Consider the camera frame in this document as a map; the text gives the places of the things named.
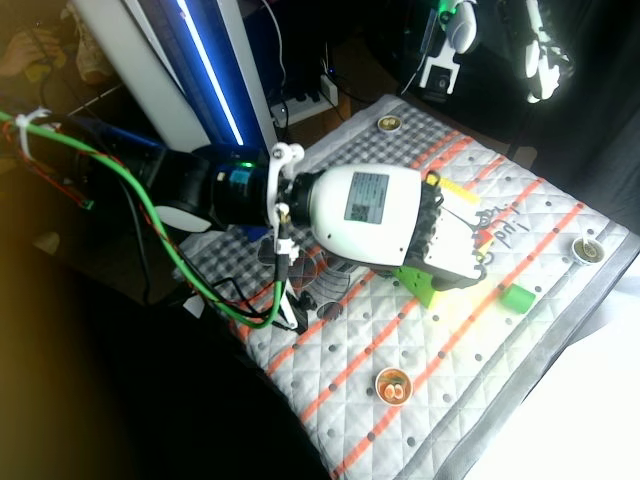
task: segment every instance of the round container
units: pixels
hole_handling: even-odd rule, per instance
[[[413,384],[403,370],[388,367],[376,377],[376,393],[384,403],[397,407],[409,401],[413,394]]]
[[[587,248],[584,248],[582,243],[582,237],[576,238],[571,244],[571,254],[576,263],[580,265],[595,265],[604,260],[604,247],[602,244],[590,238],[587,244]]]
[[[402,127],[402,119],[395,115],[385,115],[378,119],[378,129],[384,133],[396,133]]]

